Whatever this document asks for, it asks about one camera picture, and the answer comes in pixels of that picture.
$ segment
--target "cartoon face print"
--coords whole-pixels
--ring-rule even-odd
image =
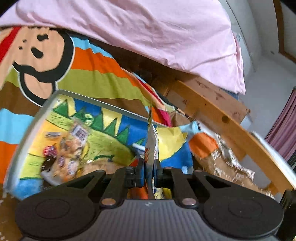
[[[8,55],[13,56],[13,67],[19,72],[22,93],[42,106],[69,70],[74,44],[63,30],[22,27]]]

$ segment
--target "round pad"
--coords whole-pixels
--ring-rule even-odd
[[[273,233],[284,217],[281,206],[264,196],[210,198],[205,202],[204,215],[217,231],[243,239]]]
[[[33,196],[19,204],[15,221],[25,234],[56,239],[83,231],[94,215],[94,205],[87,197]]]

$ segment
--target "pink bedsheet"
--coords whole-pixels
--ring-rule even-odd
[[[62,27],[245,93],[241,50],[218,0],[19,0],[0,26]]]

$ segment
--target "ribbed plastic surface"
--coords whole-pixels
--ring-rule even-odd
[[[195,210],[173,200],[125,200],[116,209],[104,210],[84,233],[68,241],[212,241],[236,240],[208,227]],[[275,237],[260,240],[276,241]],[[33,241],[25,237],[23,241]]]

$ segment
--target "blue stripe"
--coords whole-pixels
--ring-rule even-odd
[[[136,76],[140,81],[142,81],[143,83],[147,84],[147,82],[145,80],[143,80],[140,76],[138,76],[136,73],[132,72],[134,76]]]
[[[0,110],[0,141],[19,144],[34,117],[17,115],[9,110]]]
[[[42,182],[43,181],[40,178],[19,180],[18,185],[11,194],[17,199],[23,200],[29,196],[39,193],[41,191]]]
[[[149,107],[148,106],[145,106],[145,110],[147,111],[147,113],[149,114],[149,111],[150,111],[150,109],[149,109]]]
[[[71,36],[73,42],[74,42],[74,46],[81,48],[83,50],[89,49],[91,48],[93,53],[101,53],[103,56],[105,57],[109,57],[109,58],[113,58],[111,54],[109,54],[108,52],[106,52],[105,50],[101,49],[98,46],[95,46],[93,44],[91,44],[88,40],[87,37],[73,37]]]
[[[161,167],[174,167],[181,169],[183,166],[192,167],[193,160],[188,142],[185,142],[181,148],[171,157],[160,162]]]
[[[179,126],[182,133],[187,133],[186,141],[190,141],[193,136],[201,131],[198,129],[198,124],[196,121],[191,122],[190,124]]]
[[[126,145],[132,145],[136,141],[146,138],[147,135],[147,122],[136,120],[130,117],[127,117],[125,115],[121,118],[121,123],[119,126],[118,133],[122,132],[127,126],[129,126],[128,130],[128,141]],[[145,146],[146,139],[141,144],[142,146]]]

